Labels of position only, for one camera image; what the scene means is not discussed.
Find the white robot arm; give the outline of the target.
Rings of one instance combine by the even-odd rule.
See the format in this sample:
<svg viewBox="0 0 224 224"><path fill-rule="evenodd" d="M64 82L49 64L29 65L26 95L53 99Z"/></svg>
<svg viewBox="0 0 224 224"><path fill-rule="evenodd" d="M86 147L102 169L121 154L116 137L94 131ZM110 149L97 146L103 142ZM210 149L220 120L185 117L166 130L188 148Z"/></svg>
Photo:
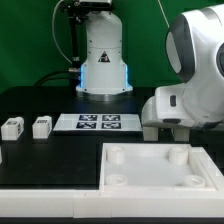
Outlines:
<svg viewBox="0 0 224 224"><path fill-rule="evenodd" d="M86 61L76 91L87 96L130 92L121 58L121 22L107 11L87 20ZM210 129L224 121L224 4L179 14L165 39L168 61L181 82L158 87L141 112L145 127Z"/></svg>

